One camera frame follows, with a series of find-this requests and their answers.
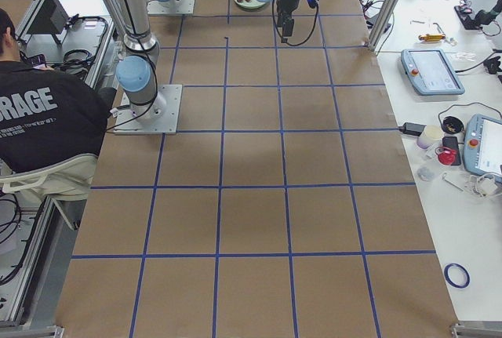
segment blue tape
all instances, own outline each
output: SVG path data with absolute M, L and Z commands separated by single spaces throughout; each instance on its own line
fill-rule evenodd
M 449 277 L 449 269 L 451 269 L 452 267 L 456 267 L 464 273 L 465 283 L 463 285 L 458 285 L 457 283 L 452 281 L 451 278 Z M 445 279 L 448 282 L 448 284 L 455 287 L 456 289 L 465 289 L 469 285 L 469 283 L 471 283 L 471 276 L 469 275 L 467 269 L 465 267 L 463 267 L 462 265 L 459 265 L 458 263 L 450 263 L 449 265 L 446 265 L 444 274 L 445 274 Z

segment black t-shirt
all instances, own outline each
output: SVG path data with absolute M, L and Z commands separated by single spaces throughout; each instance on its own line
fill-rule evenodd
M 108 108 L 73 75 L 0 62 L 0 158 L 15 172 L 100 153 Z

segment yellow tool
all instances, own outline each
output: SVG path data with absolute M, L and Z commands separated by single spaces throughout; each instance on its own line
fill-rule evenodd
M 421 42 L 438 42 L 440 40 L 444 40 L 446 38 L 445 34 L 426 34 L 426 35 L 418 35 L 418 39 Z

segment white cup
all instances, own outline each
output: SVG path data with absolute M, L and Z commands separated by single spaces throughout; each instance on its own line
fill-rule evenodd
M 417 138 L 417 145 L 420 148 L 427 149 L 432 146 L 434 143 L 442 140 L 445 133 L 441 130 L 439 126 L 436 125 L 427 125 L 424 128 L 424 131 Z

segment dark hair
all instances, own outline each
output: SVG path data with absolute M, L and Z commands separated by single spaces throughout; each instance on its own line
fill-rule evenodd
M 13 38 L 16 38 L 16 28 L 14 27 L 14 23 L 11 21 L 9 14 L 4 10 L 0 9 L 0 36 L 3 38 L 3 35 L 7 32 L 7 28 L 10 28 L 10 34 Z M 2 41 L 0 41 L 0 55 L 3 54 Z

